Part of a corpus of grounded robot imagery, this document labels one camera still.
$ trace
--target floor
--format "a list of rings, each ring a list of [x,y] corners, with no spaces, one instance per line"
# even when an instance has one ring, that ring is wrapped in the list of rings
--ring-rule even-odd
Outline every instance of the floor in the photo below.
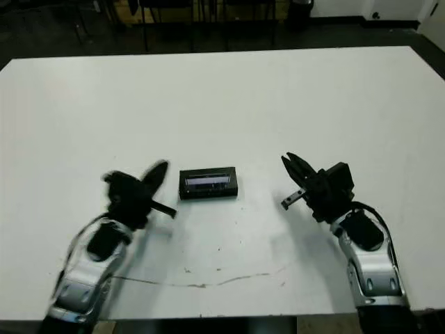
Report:
[[[141,26],[128,26],[115,32],[108,25],[104,14],[97,13],[94,7],[88,4],[82,5],[81,14],[88,34],[82,29],[79,18],[63,8],[48,7],[25,13],[3,13],[0,10],[0,69],[14,58],[146,53]],[[234,24],[227,32],[228,45],[225,43],[221,25],[196,24],[193,28],[193,51],[409,45],[445,79],[445,54],[414,29],[364,28],[359,23],[314,23],[316,24],[298,32],[288,31],[283,23],[277,24],[274,45],[270,39],[273,28],[271,24]],[[190,40],[184,31],[186,29],[178,29],[177,26],[166,26],[161,31],[150,27],[148,53],[190,52]],[[95,333],[134,333],[125,331],[125,326],[134,328],[135,324],[116,326],[114,322],[104,322],[97,326]],[[296,319],[295,329],[301,334],[360,333],[355,315],[299,317]],[[8,328],[8,333],[26,331]]]

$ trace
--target metal bracket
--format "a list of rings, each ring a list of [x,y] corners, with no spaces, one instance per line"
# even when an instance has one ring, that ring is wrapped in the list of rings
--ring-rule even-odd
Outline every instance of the metal bracket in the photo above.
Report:
[[[289,197],[286,197],[282,202],[281,205],[285,210],[289,208],[293,203],[295,203],[297,200],[299,200],[301,197],[303,197],[306,194],[306,191],[304,189],[298,189],[295,193],[290,195]]]
[[[394,250],[387,231],[376,223],[384,233],[385,240],[378,249],[361,249],[343,232],[339,237],[340,247],[348,259],[348,279],[355,306],[407,305]]]

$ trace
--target black device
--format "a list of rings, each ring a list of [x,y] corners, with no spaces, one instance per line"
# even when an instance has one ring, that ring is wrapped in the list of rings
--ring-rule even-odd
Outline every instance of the black device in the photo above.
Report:
[[[179,171],[179,197],[182,200],[236,195],[235,167]]]

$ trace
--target table surface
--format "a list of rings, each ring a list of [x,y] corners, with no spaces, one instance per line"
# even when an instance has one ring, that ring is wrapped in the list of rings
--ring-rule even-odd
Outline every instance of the table surface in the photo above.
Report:
[[[445,83],[408,47],[15,60],[0,72],[0,318],[41,319],[100,177],[170,170],[103,317],[353,312],[346,263],[280,156],[348,162],[386,219],[415,310],[445,307]],[[179,170],[235,166],[236,199]]]

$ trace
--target cable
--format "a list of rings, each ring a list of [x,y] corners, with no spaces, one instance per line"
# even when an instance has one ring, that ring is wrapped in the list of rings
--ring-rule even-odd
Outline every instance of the cable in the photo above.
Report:
[[[377,212],[377,210],[375,210],[373,207],[370,207],[369,205],[366,205],[366,204],[364,204],[364,203],[362,203],[362,202],[352,201],[352,202],[351,202],[351,206],[352,206],[353,209],[362,209],[362,210],[365,210],[365,211],[367,211],[367,212],[370,212],[372,215],[374,215],[374,217],[377,218],[379,224],[380,224],[380,225],[385,229],[385,231],[387,232],[387,236],[388,236],[388,238],[389,238],[389,240],[390,240],[390,242],[391,242],[391,247],[393,248],[393,251],[392,251],[392,253],[393,253],[393,254],[392,254],[392,257],[393,257],[393,260],[394,260],[394,264],[395,264],[396,266],[398,266],[398,263],[397,263],[397,257],[396,257],[396,254],[395,254],[395,252],[394,252],[394,243],[393,243],[392,238],[391,238],[391,233],[389,233],[388,225],[385,223],[385,221],[383,220],[382,216],[381,216],[381,215]]]

